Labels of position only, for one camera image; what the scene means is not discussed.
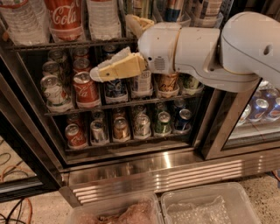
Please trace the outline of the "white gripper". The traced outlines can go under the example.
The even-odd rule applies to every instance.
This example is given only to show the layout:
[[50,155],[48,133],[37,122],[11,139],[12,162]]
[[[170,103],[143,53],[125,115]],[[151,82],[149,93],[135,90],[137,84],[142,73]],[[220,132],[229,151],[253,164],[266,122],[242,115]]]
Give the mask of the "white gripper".
[[148,68],[154,74],[174,72],[173,60],[181,25],[177,23],[157,23],[148,18],[132,14],[125,16],[126,26],[138,40],[138,51],[123,48],[111,59],[107,59],[89,72],[93,81],[105,82],[138,76]]

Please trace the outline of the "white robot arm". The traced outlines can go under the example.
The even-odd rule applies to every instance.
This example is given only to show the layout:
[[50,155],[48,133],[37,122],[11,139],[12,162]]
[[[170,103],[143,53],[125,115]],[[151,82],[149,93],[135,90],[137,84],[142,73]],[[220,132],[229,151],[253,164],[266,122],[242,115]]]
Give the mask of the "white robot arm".
[[144,69],[154,74],[190,74],[206,86],[244,92],[261,78],[280,86],[280,23],[245,11],[220,29],[158,23],[137,41],[90,70],[93,81],[131,78]]

